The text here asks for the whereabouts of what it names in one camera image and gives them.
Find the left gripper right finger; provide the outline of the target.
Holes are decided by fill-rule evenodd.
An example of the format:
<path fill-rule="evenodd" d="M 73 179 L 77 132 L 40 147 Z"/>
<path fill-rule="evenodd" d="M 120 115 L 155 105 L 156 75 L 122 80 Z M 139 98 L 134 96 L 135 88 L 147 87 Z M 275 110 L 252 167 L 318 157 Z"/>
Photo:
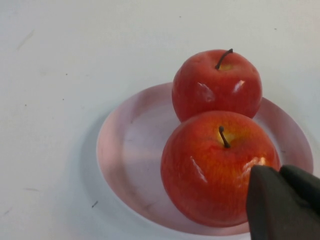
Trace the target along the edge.
<path fill-rule="evenodd" d="M 299 197 L 307 202 L 316 214 L 319 214 L 320 179 L 294 165 L 283 165 L 279 173 Z"/>

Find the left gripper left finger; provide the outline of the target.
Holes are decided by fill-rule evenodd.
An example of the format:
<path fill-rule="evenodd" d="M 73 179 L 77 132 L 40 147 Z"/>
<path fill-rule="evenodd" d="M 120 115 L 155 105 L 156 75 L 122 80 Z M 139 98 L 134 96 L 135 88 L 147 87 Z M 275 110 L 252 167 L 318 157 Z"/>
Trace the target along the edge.
<path fill-rule="evenodd" d="M 316 214 L 272 167 L 252 167 L 246 199 L 253 240 L 318 240 L 320 214 Z"/>

